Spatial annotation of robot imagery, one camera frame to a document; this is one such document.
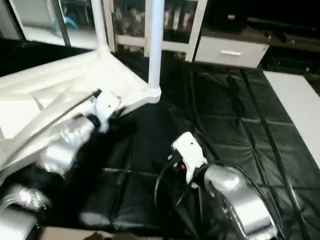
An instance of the wire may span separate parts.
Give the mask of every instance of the wire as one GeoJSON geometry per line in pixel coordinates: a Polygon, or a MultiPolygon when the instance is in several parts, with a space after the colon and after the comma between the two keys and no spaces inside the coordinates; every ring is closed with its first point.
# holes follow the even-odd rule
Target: wire
{"type": "Polygon", "coordinates": [[[36,133],[34,133],[30,137],[28,137],[27,140],[25,140],[11,155],[9,155],[9,157],[6,159],[6,161],[4,162],[4,164],[2,166],[5,167],[8,164],[10,164],[13,160],[15,160],[15,158],[19,155],[19,153],[21,151],[23,151],[34,139],[39,137],[42,133],[44,133],[46,130],[48,130],[50,127],[52,127],[56,122],[58,122],[60,119],[62,119],[65,115],[70,113],[73,109],[75,109],[79,105],[83,104],[85,101],[90,99],[92,96],[99,95],[100,92],[101,92],[101,90],[97,90],[97,91],[94,91],[94,92],[90,93],[84,99],[82,99],[81,101],[79,101],[76,104],[72,105],[67,110],[65,110],[62,114],[60,114],[58,117],[56,117],[55,119],[50,121],[47,125],[42,127],[39,131],[37,131],[36,133]]]}
{"type": "Polygon", "coordinates": [[[162,171],[160,172],[159,176],[158,176],[157,179],[156,179],[155,187],[154,187],[154,205],[155,205],[156,207],[158,207],[158,206],[157,206],[157,196],[158,196],[158,189],[159,189],[160,181],[161,181],[161,179],[163,178],[165,171],[166,171],[170,166],[172,166],[173,164],[175,164],[176,162],[178,162],[178,160],[177,160],[174,156],[172,156],[172,158],[170,159],[170,161],[164,166],[164,168],[162,169],[162,171]]]}

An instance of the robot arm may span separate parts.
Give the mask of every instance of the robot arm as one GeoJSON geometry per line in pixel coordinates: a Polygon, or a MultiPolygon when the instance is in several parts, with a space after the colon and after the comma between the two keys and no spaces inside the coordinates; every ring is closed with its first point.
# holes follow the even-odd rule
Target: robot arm
{"type": "MultiPolygon", "coordinates": [[[[34,159],[36,171],[41,179],[43,176],[57,176],[63,181],[69,177],[68,172],[77,162],[79,149],[87,143],[95,132],[106,133],[109,129],[109,119],[114,114],[119,115],[120,100],[110,92],[101,92],[92,103],[92,108],[77,115],[64,125],[59,135],[51,141],[34,159]]],[[[26,164],[21,162],[13,165],[10,173],[20,170],[26,164]]],[[[30,212],[46,210],[52,205],[52,200],[46,192],[37,187],[14,184],[0,201],[0,239],[27,240],[32,229],[37,229],[37,220],[30,212]],[[20,206],[21,210],[10,207],[20,206]]]]}
{"type": "MultiPolygon", "coordinates": [[[[186,166],[189,184],[196,168],[207,164],[201,146],[190,132],[183,133],[173,144],[186,166]]],[[[203,175],[205,190],[213,197],[222,197],[221,209],[243,240],[270,240],[278,229],[259,194],[249,188],[244,176],[231,167],[211,164],[203,175]]]]}

